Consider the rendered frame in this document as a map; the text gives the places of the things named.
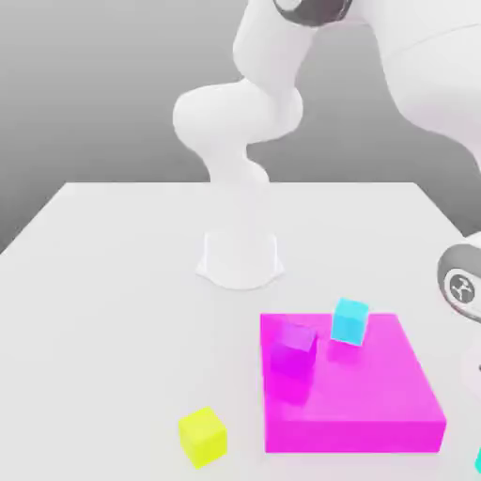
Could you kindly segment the large magenta box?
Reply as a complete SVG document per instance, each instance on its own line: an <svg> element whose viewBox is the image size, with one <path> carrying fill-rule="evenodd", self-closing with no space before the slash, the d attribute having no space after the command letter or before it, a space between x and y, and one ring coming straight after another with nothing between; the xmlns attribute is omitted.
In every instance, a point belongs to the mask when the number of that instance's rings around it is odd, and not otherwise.
<svg viewBox="0 0 481 481"><path fill-rule="evenodd" d="M286 324L318 333L304 380L271 369ZM446 418L397 315L370 315L360 347L333 341L331 325L329 314L261 315L266 452L439 452Z"/></svg>

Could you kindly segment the small yellow cube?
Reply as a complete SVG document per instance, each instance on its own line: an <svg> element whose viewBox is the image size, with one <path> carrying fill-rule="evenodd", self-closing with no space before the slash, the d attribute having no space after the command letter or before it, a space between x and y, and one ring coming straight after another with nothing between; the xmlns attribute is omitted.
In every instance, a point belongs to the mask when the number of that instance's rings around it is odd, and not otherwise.
<svg viewBox="0 0 481 481"><path fill-rule="evenodd" d="M196 469L227 452L227 431L211 407L194 411L178 421L180 445Z"/></svg>

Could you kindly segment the small purple cube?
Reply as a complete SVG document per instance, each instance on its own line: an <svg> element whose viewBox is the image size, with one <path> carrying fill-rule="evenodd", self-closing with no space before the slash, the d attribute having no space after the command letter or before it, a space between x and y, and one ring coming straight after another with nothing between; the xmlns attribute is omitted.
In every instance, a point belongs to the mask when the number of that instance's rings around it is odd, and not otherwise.
<svg viewBox="0 0 481 481"><path fill-rule="evenodd" d="M283 323L272 341L272 369L294 378L305 377L316 360L317 341L315 329Z"/></svg>

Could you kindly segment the small cyan cube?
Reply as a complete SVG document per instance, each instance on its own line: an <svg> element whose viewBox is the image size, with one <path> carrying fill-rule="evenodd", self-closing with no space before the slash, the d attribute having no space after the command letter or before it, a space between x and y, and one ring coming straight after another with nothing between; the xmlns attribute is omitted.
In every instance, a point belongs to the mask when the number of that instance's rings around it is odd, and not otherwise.
<svg viewBox="0 0 481 481"><path fill-rule="evenodd" d="M334 309L331 339L360 347L365 338L368 312L366 303L341 298Z"/></svg>

